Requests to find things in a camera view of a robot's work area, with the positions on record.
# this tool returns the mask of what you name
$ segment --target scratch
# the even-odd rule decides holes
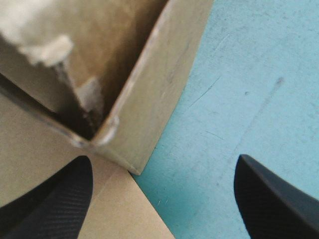
[[[267,107],[267,105],[271,102],[271,99],[273,98],[273,96],[276,94],[276,92],[279,90],[279,88],[284,84],[285,79],[283,77],[280,77],[277,79],[277,81],[275,82],[273,88],[271,89],[271,91],[269,92],[268,96],[265,98],[264,102],[260,105],[257,113],[254,115],[253,119],[250,121],[249,125],[246,127],[245,131],[243,132],[243,134],[241,135],[239,142],[237,143],[237,145],[235,146],[235,148],[233,149],[232,153],[230,154],[230,157],[227,159],[227,164],[229,165],[231,160],[234,158],[234,156],[237,154],[237,150],[239,149],[239,147],[241,146],[241,144],[243,143],[245,136],[247,135],[247,133],[252,129],[252,127],[254,126],[254,124],[257,122],[259,116],[264,112],[265,108]],[[220,179],[222,179],[225,175],[226,172],[226,168],[224,168],[221,171],[221,175],[220,175]]]
[[[213,54],[212,54],[212,57],[215,56],[216,52],[219,50],[220,46],[223,44],[223,42],[229,37],[230,34],[228,34],[227,36],[225,36],[221,41],[220,43],[218,44],[218,46],[216,47],[216,49],[214,50]]]
[[[218,77],[218,79],[217,79],[210,87],[208,87],[208,89],[207,89],[203,94],[201,94],[201,96],[198,97],[198,98],[187,108],[187,110],[188,110],[189,108],[191,108],[194,104],[196,104],[196,102],[199,101],[204,95],[206,95],[206,94],[211,90],[211,88],[213,88],[213,86],[217,83],[217,81],[219,81],[220,78],[221,78],[221,76]]]
[[[219,138],[221,140],[224,140],[222,137],[220,137],[220,136],[218,136],[218,135],[216,135],[216,134],[214,134],[212,132],[209,132],[209,131],[205,131],[205,132],[208,133],[208,134],[211,134],[211,135],[213,135],[213,136],[215,136],[215,137],[217,137],[217,138]]]

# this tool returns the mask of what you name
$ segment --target cardboard box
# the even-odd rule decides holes
[[[89,8],[75,0],[8,2],[11,8],[0,14],[4,38],[29,61],[53,67],[72,91],[55,89],[54,94],[41,80],[44,86],[37,87],[43,91],[36,91],[21,83],[21,76],[12,76],[15,70],[5,72],[18,65],[0,62],[0,72],[45,107],[58,115],[65,108],[73,112],[62,121],[39,116],[39,111],[33,115],[74,145],[141,174],[185,86],[212,0],[94,0]],[[17,18],[14,10],[21,9],[29,13]],[[17,54],[22,61],[25,56]],[[47,78],[37,77],[51,82],[49,70],[43,70]],[[61,92],[80,109],[66,107]],[[48,95],[60,100],[47,100]],[[82,119],[76,113],[81,111]],[[92,135],[79,130],[85,120]]]
[[[2,95],[0,145],[0,206],[85,154]],[[99,156],[88,156],[93,166],[94,187],[80,239],[173,238],[125,169]]]

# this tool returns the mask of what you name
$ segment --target textured black surface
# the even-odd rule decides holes
[[[76,239],[92,190],[90,160],[79,156],[30,192],[0,208],[0,238]]]
[[[248,155],[238,159],[234,193],[252,239],[319,238],[319,202]]]

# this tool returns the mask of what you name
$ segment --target black object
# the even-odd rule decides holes
[[[319,201],[240,155],[235,199],[252,239],[318,239]]]
[[[76,239],[92,190],[91,162],[88,157],[79,156],[30,192],[0,208],[0,238]]]

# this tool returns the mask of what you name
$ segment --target light blue floor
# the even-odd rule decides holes
[[[233,196],[240,153],[319,199],[319,0],[216,0],[135,179],[177,239],[247,239]]]

